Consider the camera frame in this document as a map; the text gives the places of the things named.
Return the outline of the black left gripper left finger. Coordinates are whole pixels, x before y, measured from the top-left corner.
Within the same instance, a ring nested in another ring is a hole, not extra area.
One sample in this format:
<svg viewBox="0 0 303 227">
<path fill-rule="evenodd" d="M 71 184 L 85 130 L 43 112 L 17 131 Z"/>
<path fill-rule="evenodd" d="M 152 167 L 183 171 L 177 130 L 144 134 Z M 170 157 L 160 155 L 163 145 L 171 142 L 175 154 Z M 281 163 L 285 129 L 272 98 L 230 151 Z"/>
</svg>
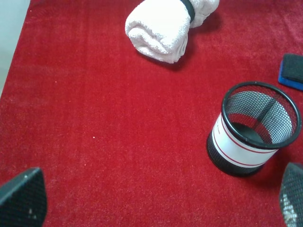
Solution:
<svg viewBox="0 0 303 227">
<path fill-rule="evenodd" d="M 0 187 L 2 227 L 41 227 L 46 215 L 47 196 L 41 168 L 29 168 Z"/>
</svg>

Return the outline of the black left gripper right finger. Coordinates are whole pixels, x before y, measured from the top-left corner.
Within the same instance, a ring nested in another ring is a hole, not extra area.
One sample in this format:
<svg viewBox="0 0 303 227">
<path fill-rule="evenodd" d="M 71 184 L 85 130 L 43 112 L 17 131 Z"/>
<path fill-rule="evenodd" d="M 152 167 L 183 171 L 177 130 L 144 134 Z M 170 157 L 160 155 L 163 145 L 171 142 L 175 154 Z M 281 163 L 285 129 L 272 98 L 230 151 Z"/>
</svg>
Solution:
<svg viewBox="0 0 303 227">
<path fill-rule="evenodd" d="M 279 193 L 280 210 L 286 226 L 303 225 L 303 165 L 288 163 Z"/>
</svg>

